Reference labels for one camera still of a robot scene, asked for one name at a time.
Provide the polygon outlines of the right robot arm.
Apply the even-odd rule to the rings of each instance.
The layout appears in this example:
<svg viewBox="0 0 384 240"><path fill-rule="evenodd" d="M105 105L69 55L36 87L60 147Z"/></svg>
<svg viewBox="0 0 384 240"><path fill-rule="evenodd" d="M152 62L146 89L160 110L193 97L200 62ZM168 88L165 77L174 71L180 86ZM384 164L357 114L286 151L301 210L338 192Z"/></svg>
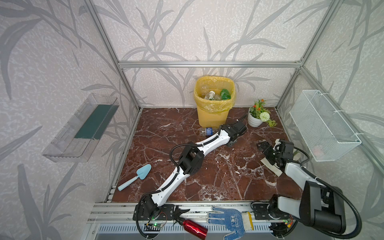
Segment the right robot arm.
<svg viewBox="0 0 384 240"><path fill-rule="evenodd" d="M310 160L309 154L279 139L274 146L261 141L257 147L265 156L264 166L277 176L287 175L303 191L300 200L273 195L267 207L270 218L287 216L335 239L347 240L360 234L363 221L359 211L341 189L308 171L305 163Z"/></svg>

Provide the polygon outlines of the clear ribbed bottle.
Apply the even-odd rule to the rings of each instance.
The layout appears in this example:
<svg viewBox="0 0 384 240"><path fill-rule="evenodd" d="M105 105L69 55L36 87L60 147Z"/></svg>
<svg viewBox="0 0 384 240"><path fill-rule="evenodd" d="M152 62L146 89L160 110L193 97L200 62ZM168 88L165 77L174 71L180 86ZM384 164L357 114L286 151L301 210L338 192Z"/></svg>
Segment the clear ribbed bottle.
<svg viewBox="0 0 384 240"><path fill-rule="evenodd" d="M205 95L205 100L209 101L221 101L221 95L217 94L215 91L210 91Z"/></svg>

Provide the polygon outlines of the green bottle yellow cap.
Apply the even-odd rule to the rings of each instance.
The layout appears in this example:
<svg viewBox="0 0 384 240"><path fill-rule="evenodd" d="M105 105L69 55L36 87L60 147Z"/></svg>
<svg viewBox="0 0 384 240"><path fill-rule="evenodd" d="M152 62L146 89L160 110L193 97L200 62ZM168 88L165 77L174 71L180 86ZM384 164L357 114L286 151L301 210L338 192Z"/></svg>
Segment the green bottle yellow cap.
<svg viewBox="0 0 384 240"><path fill-rule="evenodd" d="M231 93L227 89L222 89L220 92L220 96L222 101L230 100L232 98Z"/></svg>

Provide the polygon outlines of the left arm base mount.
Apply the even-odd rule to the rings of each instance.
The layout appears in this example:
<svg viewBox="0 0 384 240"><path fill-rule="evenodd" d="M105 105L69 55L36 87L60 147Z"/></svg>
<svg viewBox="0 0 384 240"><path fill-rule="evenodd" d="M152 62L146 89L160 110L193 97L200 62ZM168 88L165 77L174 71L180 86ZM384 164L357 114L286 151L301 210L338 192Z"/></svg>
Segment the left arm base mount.
<svg viewBox="0 0 384 240"><path fill-rule="evenodd" d="M145 196L135 207L134 221L173 220L175 205L165 204L158 206L151 195Z"/></svg>

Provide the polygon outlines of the blue label bottle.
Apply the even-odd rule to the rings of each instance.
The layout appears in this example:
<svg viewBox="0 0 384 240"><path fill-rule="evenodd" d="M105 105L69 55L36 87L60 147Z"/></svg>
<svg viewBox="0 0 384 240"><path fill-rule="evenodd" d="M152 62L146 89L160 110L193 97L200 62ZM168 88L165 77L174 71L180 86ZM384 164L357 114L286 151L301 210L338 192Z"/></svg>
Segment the blue label bottle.
<svg viewBox="0 0 384 240"><path fill-rule="evenodd" d="M212 127L202 127L199 129L200 136L204 137L210 137L213 136L218 132L218 128L212 128Z"/></svg>

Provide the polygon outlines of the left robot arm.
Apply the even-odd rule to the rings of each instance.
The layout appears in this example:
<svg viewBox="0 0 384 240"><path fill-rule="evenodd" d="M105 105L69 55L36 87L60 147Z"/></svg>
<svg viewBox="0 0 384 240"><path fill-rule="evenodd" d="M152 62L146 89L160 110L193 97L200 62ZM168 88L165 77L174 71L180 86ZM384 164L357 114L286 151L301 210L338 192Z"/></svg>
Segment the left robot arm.
<svg viewBox="0 0 384 240"><path fill-rule="evenodd" d="M174 171L156 191L143 194L137 204L143 207L144 217L151 221L160 215L162 206L181 182L200 170L205 156L223 145L233 146L246 131L246 124L237 121L221 125L217 133L203 141L173 147L170 160L176 166Z"/></svg>

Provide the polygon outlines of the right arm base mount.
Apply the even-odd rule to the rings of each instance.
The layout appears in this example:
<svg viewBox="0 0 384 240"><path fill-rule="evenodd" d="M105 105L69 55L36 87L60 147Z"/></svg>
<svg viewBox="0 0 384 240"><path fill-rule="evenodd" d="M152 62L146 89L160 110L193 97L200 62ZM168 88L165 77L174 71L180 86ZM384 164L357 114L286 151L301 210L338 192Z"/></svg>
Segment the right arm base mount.
<svg viewBox="0 0 384 240"><path fill-rule="evenodd" d="M255 219L266 221L285 221L291 219L290 214L278 209L278 197L280 197L280 195L273 195L269 201L251 202L251 209L254 212Z"/></svg>

